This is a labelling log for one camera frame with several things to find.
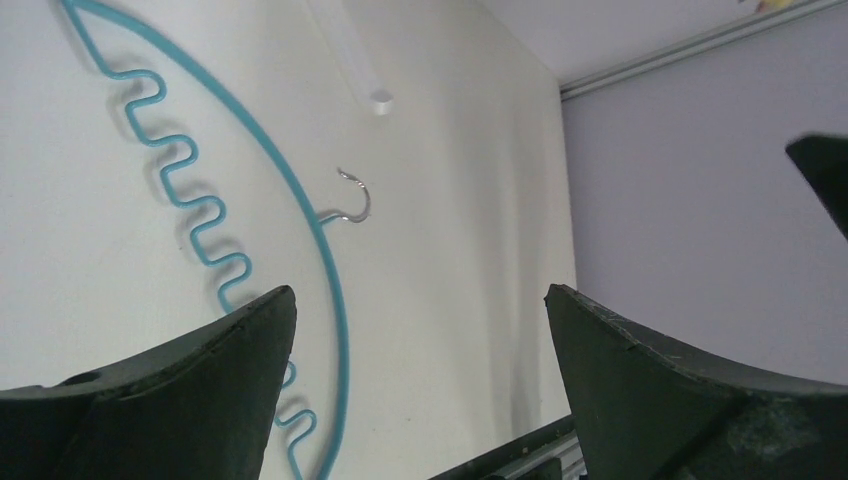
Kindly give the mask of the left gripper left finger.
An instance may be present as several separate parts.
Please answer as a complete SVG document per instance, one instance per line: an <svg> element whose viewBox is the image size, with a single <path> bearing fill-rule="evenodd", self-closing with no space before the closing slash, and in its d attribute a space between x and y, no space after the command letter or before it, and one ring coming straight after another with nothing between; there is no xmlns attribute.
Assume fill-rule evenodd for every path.
<svg viewBox="0 0 848 480"><path fill-rule="evenodd" d="M1 394L5 479L256 479L292 350L288 286L119 362Z"/></svg>

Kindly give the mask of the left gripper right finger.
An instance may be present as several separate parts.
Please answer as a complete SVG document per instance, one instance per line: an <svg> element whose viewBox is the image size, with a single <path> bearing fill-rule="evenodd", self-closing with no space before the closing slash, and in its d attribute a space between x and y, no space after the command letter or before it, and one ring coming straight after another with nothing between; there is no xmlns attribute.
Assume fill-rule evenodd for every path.
<svg viewBox="0 0 848 480"><path fill-rule="evenodd" d="M847 389L731 361L566 285L546 298L592 479L843 479Z"/></svg>

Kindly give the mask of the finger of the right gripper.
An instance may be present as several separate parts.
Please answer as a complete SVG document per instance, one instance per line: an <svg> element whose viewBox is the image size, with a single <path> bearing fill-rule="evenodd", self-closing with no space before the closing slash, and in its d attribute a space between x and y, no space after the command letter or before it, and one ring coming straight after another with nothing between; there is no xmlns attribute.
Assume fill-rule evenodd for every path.
<svg viewBox="0 0 848 480"><path fill-rule="evenodd" d="M809 134L790 142L785 152L847 237L847 137Z"/></svg>

